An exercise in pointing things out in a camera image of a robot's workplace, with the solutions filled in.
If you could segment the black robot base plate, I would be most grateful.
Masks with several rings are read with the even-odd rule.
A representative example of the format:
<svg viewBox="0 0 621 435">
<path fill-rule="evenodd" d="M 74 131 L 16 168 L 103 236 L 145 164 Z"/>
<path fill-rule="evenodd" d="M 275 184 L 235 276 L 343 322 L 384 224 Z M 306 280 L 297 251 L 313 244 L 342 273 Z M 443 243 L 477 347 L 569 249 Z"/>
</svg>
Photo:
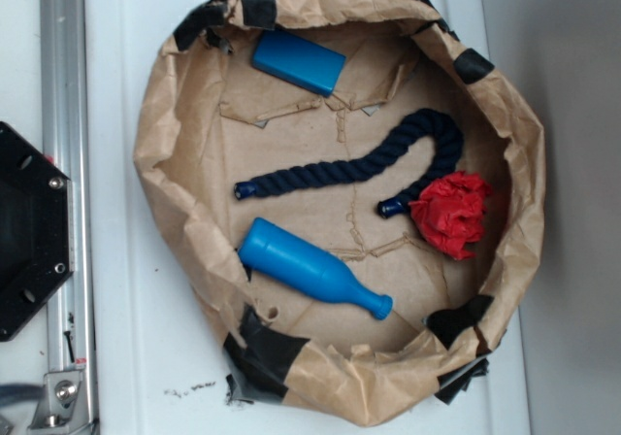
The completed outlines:
<svg viewBox="0 0 621 435">
<path fill-rule="evenodd" d="M 15 338 L 72 274 L 70 180 L 1 123 L 1 341 Z"/>
</svg>

